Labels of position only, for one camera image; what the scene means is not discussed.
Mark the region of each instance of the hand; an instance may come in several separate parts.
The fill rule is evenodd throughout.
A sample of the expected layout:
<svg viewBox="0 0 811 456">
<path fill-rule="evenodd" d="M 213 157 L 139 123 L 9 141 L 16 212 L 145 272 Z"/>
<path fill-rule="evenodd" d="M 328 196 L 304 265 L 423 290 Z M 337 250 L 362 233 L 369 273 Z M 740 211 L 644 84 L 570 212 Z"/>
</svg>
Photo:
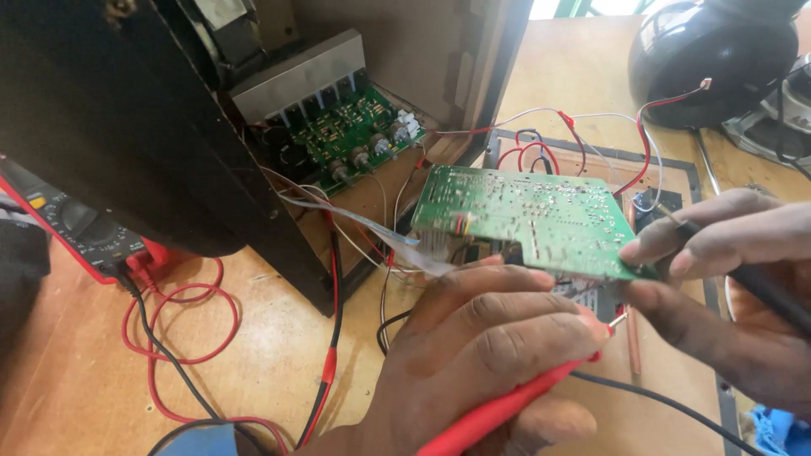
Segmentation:
<svg viewBox="0 0 811 456">
<path fill-rule="evenodd" d="M 500 257 L 434 281 L 392 342 L 353 454 L 415 454 L 470 409 L 598 351 L 606 326 L 553 286 Z M 466 454 L 532 456 L 595 429 L 583 407 L 544 396 Z"/>
<path fill-rule="evenodd" d="M 768 265 L 774 280 L 811 307 L 811 203 L 784 204 L 737 189 L 673 215 L 706 228 L 685 244 L 676 224 L 662 218 L 620 257 L 634 265 L 656 264 L 672 285 L 723 275 L 741 264 Z M 751 399 L 811 418 L 811 343 L 728 280 L 734 324 L 664 283 L 634 281 L 626 295 L 665 340 Z"/>
</svg>

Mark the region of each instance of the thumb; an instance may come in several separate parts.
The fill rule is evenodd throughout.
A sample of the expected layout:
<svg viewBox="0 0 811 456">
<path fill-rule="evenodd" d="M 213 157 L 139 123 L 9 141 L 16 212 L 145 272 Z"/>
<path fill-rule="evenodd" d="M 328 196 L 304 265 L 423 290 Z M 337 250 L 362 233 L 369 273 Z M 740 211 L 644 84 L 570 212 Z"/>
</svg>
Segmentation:
<svg viewBox="0 0 811 456">
<path fill-rule="evenodd" d="M 625 287 L 625 298 L 667 343 L 719 373 L 729 370 L 723 367 L 730 362 L 730 350 L 735 347 L 737 330 L 733 325 L 665 283 L 630 282 Z"/>
</svg>

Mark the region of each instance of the circuit board component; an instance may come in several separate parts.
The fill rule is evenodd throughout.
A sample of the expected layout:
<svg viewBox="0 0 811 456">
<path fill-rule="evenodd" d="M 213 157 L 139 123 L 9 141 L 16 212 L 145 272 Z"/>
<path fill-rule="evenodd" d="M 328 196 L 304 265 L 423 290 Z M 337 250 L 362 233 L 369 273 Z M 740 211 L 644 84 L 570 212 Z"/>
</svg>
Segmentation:
<svg viewBox="0 0 811 456">
<path fill-rule="evenodd" d="M 290 134 L 327 170 L 318 184 L 329 196 L 350 187 L 355 176 L 396 160 L 425 136 L 413 114 L 398 111 L 371 85 L 362 92 L 345 92 L 340 105 L 307 110 L 307 118 L 314 120 L 304 120 L 298 128 L 291 125 Z"/>
<path fill-rule="evenodd" d="M 635 236 L 602 179 L 433 166 L 415 230 L 521 243 L 524 265 L 602 279 L 655 278 L 617 252 Z"/>
</svg>

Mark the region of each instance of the fingernail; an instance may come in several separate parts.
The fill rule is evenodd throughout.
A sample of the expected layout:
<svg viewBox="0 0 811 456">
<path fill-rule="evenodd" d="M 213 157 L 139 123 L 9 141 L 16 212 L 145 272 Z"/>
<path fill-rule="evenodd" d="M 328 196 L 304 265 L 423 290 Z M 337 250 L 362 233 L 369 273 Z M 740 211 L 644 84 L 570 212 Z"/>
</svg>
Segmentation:
<svg viewBox="0 0 811 456">
<path fill-rule="evenodd" d="M 639 253 L 639 239 L 634 239 L 620 249 L 620 258 L 623 261 L 631 261 L 637 253 Z"/>
<path fill-rule="evenodd" d="M 487 258 L 482 260 L 482 263 L 484 263 L 487 266 L 502 265 L 504 263 L 504 258 L 501 256 L 500 253 L 496 253 L 495 255 L 488 256 Z"/>
<path fill-rule="evenodd" d="M 673 261 L 670 263 L 670 275 L 671 277 L 681 277 L 687 271 L 693 267 L 693 264 L 696 262 L 696 256 L 688 250 L 684 249 L 676 255 L 676 258 L 673 258 Z"/>
<path fill-rule="evenodd" d="M 577 319 L 582 321 L 584 325 L 591 329 L 591 333 L 594 335 L 595 341 L 601 342 L 611 337 L 611 333 L 608 332 L 608 326 L 600 320 L 597 320 L 597 317 L 595 317 L 594 314 L 578 315 Z"/>
<path fill-rule="evenodd" d="M 550 290 L 555 286 L 555 278 L 549 275 L 549 273 L 545 273 L 537 269 L 530 269 L 530 274 L 535 277 L 535 280 L 537 280 L 538 283 Z"/>
</svg>

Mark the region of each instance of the white terminal connector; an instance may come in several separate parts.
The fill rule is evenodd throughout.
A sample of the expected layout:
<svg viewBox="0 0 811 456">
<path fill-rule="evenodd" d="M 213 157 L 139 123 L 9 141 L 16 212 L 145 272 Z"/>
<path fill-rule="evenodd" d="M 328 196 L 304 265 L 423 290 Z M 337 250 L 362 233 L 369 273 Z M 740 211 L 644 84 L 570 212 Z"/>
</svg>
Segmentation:
<svg viewBox="0 0 811 456">
<path fill-rule="evenodd" d="M 409 134 L 414 138 L 419 131 L 419 121 L 414 118 L 414 113 L 410 113 L 406 110 L 400 110 L 397 113 L 400 115 L 397 120 L 408 128 Z"/>
</svg>

